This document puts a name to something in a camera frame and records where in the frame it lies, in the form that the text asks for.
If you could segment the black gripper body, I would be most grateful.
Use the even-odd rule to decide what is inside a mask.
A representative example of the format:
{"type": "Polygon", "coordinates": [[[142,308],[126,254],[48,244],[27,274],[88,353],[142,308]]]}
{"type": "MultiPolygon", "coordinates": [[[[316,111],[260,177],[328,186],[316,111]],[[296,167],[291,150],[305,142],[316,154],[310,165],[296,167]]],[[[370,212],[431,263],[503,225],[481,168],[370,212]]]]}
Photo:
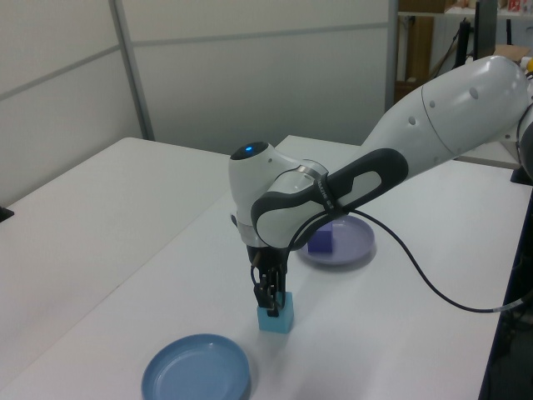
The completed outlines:
{"type": "Polygon", "coordinates": [[[258,268],[261,273],[266,273],[273,268],[281,273],[287,272],[288,251],[286,249],[247,246],[247,255],[251,265],[258,268]]]}

